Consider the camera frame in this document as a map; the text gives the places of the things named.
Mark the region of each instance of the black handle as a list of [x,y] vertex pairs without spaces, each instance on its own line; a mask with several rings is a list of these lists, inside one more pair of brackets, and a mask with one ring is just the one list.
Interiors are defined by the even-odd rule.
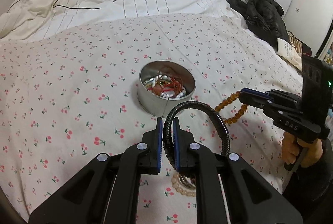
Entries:
[[284,168],[288,171],[291,171],[291,172],[295,172],[299,165],[301,164],[301,162],[303,161],[304,157],[306,156],[309,148],[304,148],[304,147],[301,147],[299,146],[300,148],[300,153],[299,155],[296,157],[296,162],[294,164],[287,164],[287,163],[284,163]]

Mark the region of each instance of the amber bead bracelet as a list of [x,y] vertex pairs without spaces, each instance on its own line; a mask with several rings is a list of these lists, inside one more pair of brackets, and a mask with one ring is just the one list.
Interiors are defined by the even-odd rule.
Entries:
[[[215,111],[216,112],[220,112],[223,108],[225,108],[227,105],[231,104],[233,101],[236,101],[237,98],[239,98],[240,95],[240,91],[236,91],[236,93],[233,93],[230,95],[230,97],[228,97],[227,99],[223,100],[222,103],[220,103],[218,106],[215,107]],[[235,116],[233,116],[232,118],[223,118],[223,122],[225,124],[232,124],[232,123],[236,123],[238,121],[238,119],[244,115],[245,111],[247,110],[248,105],[243,104],[240,108],[240,110],[238,110],[238,112],[235,114]]]

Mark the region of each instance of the silver tin container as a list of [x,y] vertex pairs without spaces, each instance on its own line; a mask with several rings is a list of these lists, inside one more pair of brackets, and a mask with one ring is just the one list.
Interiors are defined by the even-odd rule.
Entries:
[[[179,99],[166,99],[148,91],[143,82],[157,76],[163,67],[172,68],[182,79],[183,86],[186,88],[186,96]],[[142,107],[152,115],[166,117],[169,112],[178,104],[189,101],[195,90],[195,79],[193,75],[183,66],[167,61],[152,61],[146,64],[139,73],[138,99]]]

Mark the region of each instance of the silver screw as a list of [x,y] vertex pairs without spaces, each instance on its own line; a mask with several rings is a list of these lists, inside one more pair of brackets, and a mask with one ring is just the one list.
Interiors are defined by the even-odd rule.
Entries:
[[143,142],[141,142],[141,143],[139,143],[139,144],[137,145],[137,148],[138,148],[139,150],[145,150],[145,149],[147,149],[147,147],[148,147],[148,145],[145,144],[145,143],[143,143]]
[[189,145],[189,147],[190,147],[192,150],[197,150],[197,149],[200,148],[200,145],[197,144],[197,143],[191,143],[191,144]]
[[235,153],[229,154],[229,159],[232,161],[237,161],[239,159],[239,155]]
[[100,162],[104,162],[108,159],[108,155],[107,154],[99,154],[97,156],[97,160],[100,161]]

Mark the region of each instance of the black jacket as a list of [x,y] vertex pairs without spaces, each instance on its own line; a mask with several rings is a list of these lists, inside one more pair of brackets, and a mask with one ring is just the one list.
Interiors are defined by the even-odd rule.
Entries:
[[299,167],[283,193],[301,213],[304,224],[333,223],[333,152],[329,140],[322,144],[321,159],[311,167]]
[[268,42],[277,51],[277,38],[290,43],[282,15],[282,7],[274,0],[228,0],[230,7],[239,12],[246,24],[260,39]]

